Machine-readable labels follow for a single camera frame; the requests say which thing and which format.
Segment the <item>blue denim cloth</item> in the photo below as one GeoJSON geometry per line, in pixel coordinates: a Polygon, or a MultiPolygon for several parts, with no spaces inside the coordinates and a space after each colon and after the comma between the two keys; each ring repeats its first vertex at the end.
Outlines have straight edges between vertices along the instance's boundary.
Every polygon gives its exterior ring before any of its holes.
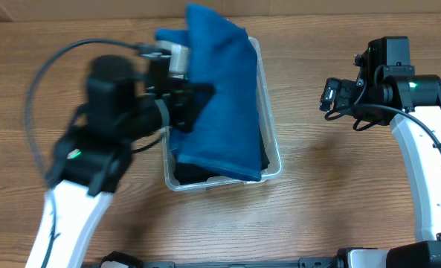
{"type": "Polygon", "coordinates": [[[186,29],[160,28],[158,41],[190,49],[187,79],[210,83],[215,94],[190,133],[170,132],[175,161],[232,179],[261,179],[257,111],[257,53],[245,29],[199,4],[188,4],[186,29]]]}

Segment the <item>black cloth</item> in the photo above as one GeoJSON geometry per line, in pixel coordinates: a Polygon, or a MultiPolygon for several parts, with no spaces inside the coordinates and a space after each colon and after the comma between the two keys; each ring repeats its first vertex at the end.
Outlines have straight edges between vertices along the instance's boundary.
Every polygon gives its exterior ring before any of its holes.
{"type": "MultiPolygon", "coordinates": [[[[269,158],[265,152],[263,137],[260,135],[260,153],[261,170],[265,170],[270,164],[269,158]]],[[[180,163],[176,160],[174,176],[180,185],[189,185],[194,183],[206,182],[209,178],[220,176],[220,174],[205,170],[202,167],[192,164],[180,163]]]]}

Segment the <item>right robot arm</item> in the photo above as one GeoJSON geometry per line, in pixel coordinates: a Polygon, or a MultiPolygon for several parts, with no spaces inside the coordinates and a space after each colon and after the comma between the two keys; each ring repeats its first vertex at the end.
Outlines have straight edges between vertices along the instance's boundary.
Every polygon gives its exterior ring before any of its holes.
{"type": "Polygon", "coordinates": [[[415,243],[392,249],[350,247],[320,267],[441,267],[441,78],[417,75],[409,39],[384,36],[357,54],[356,80],[327,79],[320,110],[355,119],[357,132],[389,126],[405,163],[415,214],[415,243]]]}

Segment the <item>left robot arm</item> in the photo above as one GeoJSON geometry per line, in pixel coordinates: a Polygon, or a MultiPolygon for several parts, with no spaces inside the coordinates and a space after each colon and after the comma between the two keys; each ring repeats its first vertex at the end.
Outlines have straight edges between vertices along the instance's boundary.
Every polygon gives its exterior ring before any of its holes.
{"type": "Polygon", "coordinates": [[[188,133],[213,97],[209,83],[171,77],[170,58],[147,74],[125,57],[91,62],[86,103],[54,146],[39,231],[27,267],[81,267],[98,223],[132,163],[132,145],[165,128],[188,133]]]}

